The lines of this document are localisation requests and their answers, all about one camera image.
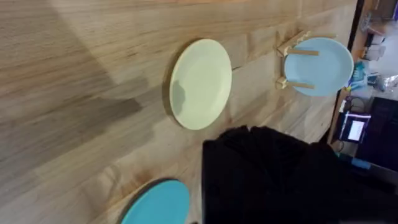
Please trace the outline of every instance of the plate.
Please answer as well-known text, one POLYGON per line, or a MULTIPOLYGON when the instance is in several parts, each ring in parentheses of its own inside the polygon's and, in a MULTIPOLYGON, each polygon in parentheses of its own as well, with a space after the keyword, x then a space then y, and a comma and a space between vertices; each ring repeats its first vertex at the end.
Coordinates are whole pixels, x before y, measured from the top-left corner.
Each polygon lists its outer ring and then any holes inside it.
POLYGON ((232 66, 225 48, 202 39, 187 47, 174 66, 170 104, 185 128, 199 130, 221 114, 232 85, 232 66))
POLYGON ((288 81, 315 85, 314 90, 294 87, 305 95, 334 95, 348 83, 353 74, 354 60, 351 53, 333 39, 308 39, 294 49, 319 51, 319 56, 289 54, 285 60, 285 76, 288 81))
POLYGON ((189 191, 177 180, 166 180, 141 195, 121 224, 184 224, 189 209, 189 191))

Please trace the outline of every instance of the wooden table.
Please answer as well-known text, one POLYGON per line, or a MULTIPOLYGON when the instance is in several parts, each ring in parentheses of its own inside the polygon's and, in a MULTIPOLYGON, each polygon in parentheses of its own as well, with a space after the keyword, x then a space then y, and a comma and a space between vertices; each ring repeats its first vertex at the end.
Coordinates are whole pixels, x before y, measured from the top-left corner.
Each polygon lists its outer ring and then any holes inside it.
POLYGON ((355 0, 3 0, 0 2, 1 223, 116 223, 162 177, 191 193, 201 223, 201 144, 226 128, 268 125, 307 142, 330 125, 335 96, 276 90, 274 52, 299 30, 347 44, 355 0), (210 127, 168 114, 175 56, 212 38, 233 87, 210 127))

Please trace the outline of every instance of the pale yellow plate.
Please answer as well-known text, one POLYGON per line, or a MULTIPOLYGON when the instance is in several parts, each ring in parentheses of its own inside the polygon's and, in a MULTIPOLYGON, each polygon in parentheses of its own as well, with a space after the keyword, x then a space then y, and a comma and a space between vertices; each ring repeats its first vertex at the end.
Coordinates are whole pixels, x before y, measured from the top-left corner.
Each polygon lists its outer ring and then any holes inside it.
POLYGON ((232 85, 227 51, 215 40, 194 42, 181 54, 170 82, 170 104, 185 128, 199 130, 220 115, 232 85))

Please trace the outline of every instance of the black cloth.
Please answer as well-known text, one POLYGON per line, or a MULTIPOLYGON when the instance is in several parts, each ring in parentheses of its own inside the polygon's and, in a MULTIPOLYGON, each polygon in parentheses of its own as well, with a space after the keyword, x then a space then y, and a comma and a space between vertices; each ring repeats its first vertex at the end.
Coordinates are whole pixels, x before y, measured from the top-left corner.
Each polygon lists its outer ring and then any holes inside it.
POLYGON ((203 143, 204 224, 333 223, 398 217, 398 198, 361 185, 330 146, 267 127, 203 143))

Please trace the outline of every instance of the blue plate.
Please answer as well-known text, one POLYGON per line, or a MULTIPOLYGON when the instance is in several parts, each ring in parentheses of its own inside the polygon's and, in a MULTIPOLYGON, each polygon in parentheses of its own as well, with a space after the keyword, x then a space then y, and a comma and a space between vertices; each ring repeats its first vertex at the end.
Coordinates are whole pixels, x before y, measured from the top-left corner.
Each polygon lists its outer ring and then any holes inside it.
POLYGON ((310 96, 329 96, 343 88, 354 71, 354 60, 348 49, 329 38, 312 38, 294 49, 317 50, 319 56, 289 54, 285 60, 288 81, 315 85, 315 89, 295 87, 310 96))
POLYGON ((187 187, 177 180, 166 180, 140 196, 121 224, 184 224, 188 209, 187 187))

